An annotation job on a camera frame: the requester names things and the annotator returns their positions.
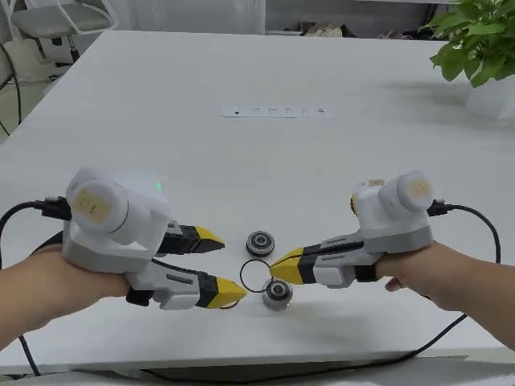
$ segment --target yellow label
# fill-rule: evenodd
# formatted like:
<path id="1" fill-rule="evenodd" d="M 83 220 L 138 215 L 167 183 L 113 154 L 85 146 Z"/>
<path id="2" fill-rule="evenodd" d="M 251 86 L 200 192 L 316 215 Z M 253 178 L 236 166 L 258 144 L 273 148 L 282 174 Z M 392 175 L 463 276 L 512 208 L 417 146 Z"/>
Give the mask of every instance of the yellow label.
<path id="1" fill-rule="evenodd" d="M 113 205 L 88 189 L 82 189 L 73 201 L 72 209 L 82 213 L 94 223 L 103 224 Z"/>
<path id="2" fill-rule="evenodd" d="M 384 185 L 385 184 L 385 180 L 384 179 L 371 179 L 369 181 L 369 186 L 370 187 L 380 187 L 381 185 Z"/>
<path id="3" fill-rule="evenodd" d="M 432 193 L 431 185 L 426 179 L 416 179 L 408 183 L 408 193 L 414 199 L 423 199 Z"/>

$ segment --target label sticker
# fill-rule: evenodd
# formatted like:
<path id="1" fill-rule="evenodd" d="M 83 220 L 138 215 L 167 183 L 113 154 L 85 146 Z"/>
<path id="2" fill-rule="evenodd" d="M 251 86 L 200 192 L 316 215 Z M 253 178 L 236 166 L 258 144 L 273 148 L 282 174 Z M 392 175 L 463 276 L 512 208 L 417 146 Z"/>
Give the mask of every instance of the label sticker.
<path id="1" fill-rule="evenodd" d="M 416 179 L 408 183 L 408 192 L 414 199 L 423 199 L 432 194 L 432 189 L 426 179 Z"/>
<path id="2" fill-rule="evenodd" d="M 226 118 L 335 118 L 323 107 L 226 105 L 221 110 Z"/>
<path id="3" fill-rule="evenodd" d="M 94 223 L 103 224 L 113 206 L 88 189 L 81 189 L 73 200 L 72 209 L 85 215 Z"/>

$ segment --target human hand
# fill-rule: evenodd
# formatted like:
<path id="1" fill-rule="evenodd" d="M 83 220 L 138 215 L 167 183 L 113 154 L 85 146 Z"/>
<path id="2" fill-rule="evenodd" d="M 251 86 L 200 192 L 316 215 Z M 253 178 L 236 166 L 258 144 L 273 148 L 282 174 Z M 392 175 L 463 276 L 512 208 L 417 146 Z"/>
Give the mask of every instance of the human hand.
<path id="1" fill-rule="evenodd" d="M 8 269 L 23 298 L 31 299 L 26 330 L 38 329 L 54 318 L 83 310 L 102 298 L 122 297 L 129 291 L 119 274 L 93 273 L 64 260 L 61 245 L 40 249 Z"/>
<path id="2" fill-rule="evenodd" d="M 382 257 L 376 272 L 378 277 L 392 277 L 385 286 L 390 292 L 407 287 L 444 310 L 459 310 L 475 261 L 435 242 L 415 253 Z"/>

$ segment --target metal ring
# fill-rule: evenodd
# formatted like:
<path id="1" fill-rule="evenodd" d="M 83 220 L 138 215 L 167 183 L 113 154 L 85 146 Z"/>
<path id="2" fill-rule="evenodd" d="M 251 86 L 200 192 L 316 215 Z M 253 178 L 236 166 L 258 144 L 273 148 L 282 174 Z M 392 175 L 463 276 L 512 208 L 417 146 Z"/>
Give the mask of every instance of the metal ring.
<path id="1" fill-rule="evenodd" d="M 262 294 L 263 292 L 267 291 L 268 290 L 268 287 L 272 285 L 272 282 L 274 281 L 274 277 L 272 276 L 271 277 L 271 280 L 270 280 L 270 283 L 269 285 L 265 288 L 265 289 L 260 289 L 258 291 L 256 291 L 255 289 L 251 289 L 249 287 L 247 287 L 247 285 L 245 284 L 245 282 L 243 281 L 243 269 L 245 269 L 245 267 L 247 266 L 248 263 L 252 263 L 253 261 L 259 261 L 260 263 L 263 263 L 264 265 L 266 265 L 268 267 L 268 269 L 270 270 L 270 264 L 268 264 L 266 261 L 264 260 L 261 260 L 261 259 L 250 259 L 248 261 L 246 261 L 240 268 L 240 281 L 241 281 L 241 285 L 243 285 L 243 287 L 249 291 L 249 292 L 252 292 L 253 294 Z"/>
<path id="2" fill-rule="evenodd" d="M 218 307 L 218 310 L 230 310 L 231 308 L 236 307 L 239 302 L 240 302 L 239 300 L 236 300 L 234 303 L 229 304 L 228 306 Z"/>

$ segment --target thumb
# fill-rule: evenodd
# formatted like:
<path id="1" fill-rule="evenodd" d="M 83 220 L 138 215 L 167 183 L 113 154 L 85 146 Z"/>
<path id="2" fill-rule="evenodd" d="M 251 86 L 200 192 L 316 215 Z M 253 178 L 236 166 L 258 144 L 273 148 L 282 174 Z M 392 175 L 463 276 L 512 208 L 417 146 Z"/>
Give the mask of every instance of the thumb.
<path id="1" fill-rule="evenodd" d="M 404 271 L 404 259 L 402 256 L 383 256 L 376 263 L 377 278 L 384 276 L 388 277 L 402 277 Z"/>

